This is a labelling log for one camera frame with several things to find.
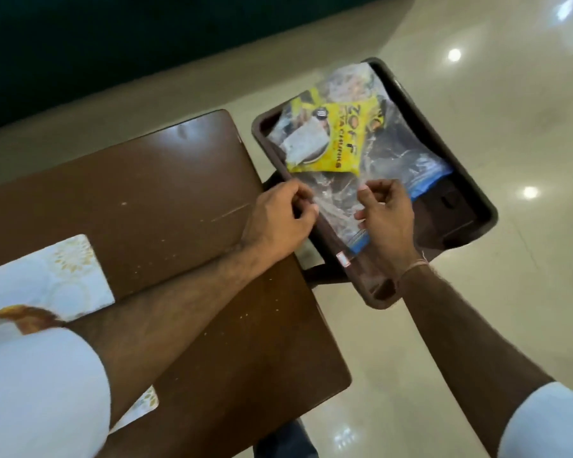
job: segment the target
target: yellow packet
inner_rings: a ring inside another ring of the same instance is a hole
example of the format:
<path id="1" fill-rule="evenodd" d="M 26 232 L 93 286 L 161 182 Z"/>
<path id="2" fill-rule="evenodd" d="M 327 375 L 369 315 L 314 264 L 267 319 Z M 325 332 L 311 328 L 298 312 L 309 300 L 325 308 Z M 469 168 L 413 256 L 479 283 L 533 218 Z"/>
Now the yellow packet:
<path id="1" fill-rule="evenodd" d="M 329 143 L 298 165 L 287 164 L 290 172 L 352 172 L 359 176 L 361 153 L 368 133 L 384 125 L 384 115 L 377 98 L 321 106 L 297 100 L 297 120 L 318 119 L 329 136 Z"/>

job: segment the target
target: scratch on table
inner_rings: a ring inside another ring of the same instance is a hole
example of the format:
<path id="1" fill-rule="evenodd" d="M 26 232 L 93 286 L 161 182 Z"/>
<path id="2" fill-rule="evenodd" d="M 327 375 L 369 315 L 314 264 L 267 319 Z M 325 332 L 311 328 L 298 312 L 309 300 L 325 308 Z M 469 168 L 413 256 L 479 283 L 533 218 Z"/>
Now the scratch on table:
<path id="1" fill-rule="evenodd" d="M 216 217 L 215 219 L 210 220 L 210 223 L 216 222 L 217 220 L 221 220 L 222 218 L 224 218 L 224 217 L 226 217 L 226 216 L 228 216 L 228 215 L 234 214 L 234 213 L 236 213 L 237 211 L 240 211 L 240 210 L 242 210 L 242 209 L 244 209 L 245 207 L 248 207 L 248 206 L 250 206 L 250 205 L 251 205 L 251 203 L 246 203 L 246 204 L 241 205 L 240 207 L 236 207 L 235 209 L 232 209 L 232 210 L 230 210 L 229 212 L 226 212 L 225 214 L 219 215 L 219 216 Z"/>

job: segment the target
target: white shirt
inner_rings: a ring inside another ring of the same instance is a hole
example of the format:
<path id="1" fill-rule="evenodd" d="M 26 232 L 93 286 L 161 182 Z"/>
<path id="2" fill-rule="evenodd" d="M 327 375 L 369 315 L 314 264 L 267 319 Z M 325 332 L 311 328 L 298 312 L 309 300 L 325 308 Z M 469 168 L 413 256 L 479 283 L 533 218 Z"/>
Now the white shirt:
<path id="1" fill-rule="evenodd" d="M 109 432 L 98 355 L 66 329 L 0 342 L 0 458 L 93 458 Z M 573 391 L 545 385 L 516 410 L 499 458 L 573 458 Z"/>

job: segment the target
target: beige floor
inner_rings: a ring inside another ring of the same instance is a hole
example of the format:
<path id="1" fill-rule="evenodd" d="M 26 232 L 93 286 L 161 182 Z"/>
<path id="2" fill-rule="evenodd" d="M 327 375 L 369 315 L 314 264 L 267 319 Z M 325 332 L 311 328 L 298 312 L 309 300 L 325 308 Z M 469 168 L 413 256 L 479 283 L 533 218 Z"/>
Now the beige floor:
<path id="1" fill-rule="evenodd" d="M 3 128 L 0 182 L 220 107 L 266 177 L 252 119 L 371 55 L 499 208 L 436 268 L 573 387 L 573 0 L 374 3 Z M 374 311 L 349 285 L 316 295 L 354 378 L 304 417 L 321 456 L 485 456 L 403 303 Z"/>

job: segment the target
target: forearm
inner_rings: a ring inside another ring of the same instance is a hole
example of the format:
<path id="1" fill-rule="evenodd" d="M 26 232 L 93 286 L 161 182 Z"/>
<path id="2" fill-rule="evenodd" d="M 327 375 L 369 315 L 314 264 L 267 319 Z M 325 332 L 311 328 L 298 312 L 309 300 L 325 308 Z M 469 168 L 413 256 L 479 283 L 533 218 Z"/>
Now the forearm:
<path id="1" fill-rule="evenodd" d="M 491 456 L 515 410 L 552 377 L 503 339 L 427 266 L 400 291 L 443 378 Z"/>
<path id="2" fill-rule="evenodd" d="M 68 324 L 103 362 L 111 424 L 267 266 L 252 249 L 230 252 Z"/>

